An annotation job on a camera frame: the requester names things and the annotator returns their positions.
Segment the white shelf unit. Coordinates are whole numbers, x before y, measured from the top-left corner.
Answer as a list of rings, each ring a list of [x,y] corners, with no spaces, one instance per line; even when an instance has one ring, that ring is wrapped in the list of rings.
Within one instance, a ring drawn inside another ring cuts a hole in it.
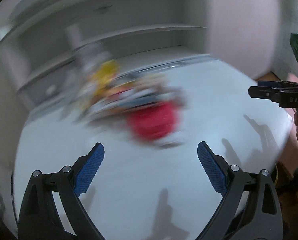
[[[0,58],[27,108],[63,100],[77,55],[144,68],[206,52],[209,0],[2,0]]]

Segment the black round trash bin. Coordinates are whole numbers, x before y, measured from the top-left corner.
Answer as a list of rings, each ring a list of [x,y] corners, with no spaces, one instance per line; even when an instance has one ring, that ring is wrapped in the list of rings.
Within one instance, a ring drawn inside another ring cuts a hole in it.
[[[275,189],[277,191],[277,193],[279,192],[279,166],[280,164],[279,163],[276,163],[275,164],[275,167],[274,167],[274,170],[272,172],[272,181],[274,182],[274,186],[275,186]]]

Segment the yellow snack packet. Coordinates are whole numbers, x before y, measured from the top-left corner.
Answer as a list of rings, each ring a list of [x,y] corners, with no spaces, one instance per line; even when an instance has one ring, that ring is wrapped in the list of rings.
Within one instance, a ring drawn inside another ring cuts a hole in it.
[[[97,71],[89,78],[92,85],[95,85],[93,96],[103,96],[109,90],[110,84],[116,78],[119,64],[116,60],[109,60],[102,63]]]

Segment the pink bed sheet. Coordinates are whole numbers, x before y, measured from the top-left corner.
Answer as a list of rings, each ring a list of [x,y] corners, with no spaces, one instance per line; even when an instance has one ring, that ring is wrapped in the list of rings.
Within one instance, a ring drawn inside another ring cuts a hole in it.
[[[291,130],[289,133],[288,140],[279,158],[279,162],[287,169],[287,171],[293,175],[298,169],[298,144],[296,137],[296,126],[294,124],[295,109],[285,108],[284,109],[291,117]]]

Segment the red snack packet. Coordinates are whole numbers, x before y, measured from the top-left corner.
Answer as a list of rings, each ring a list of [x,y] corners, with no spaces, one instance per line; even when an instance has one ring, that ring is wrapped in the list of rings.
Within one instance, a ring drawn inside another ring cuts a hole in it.
[[[140,109],[127,116],[127,124],[136,138],[143,141],[162,139],[176,131],[178,109],[171,103]]]

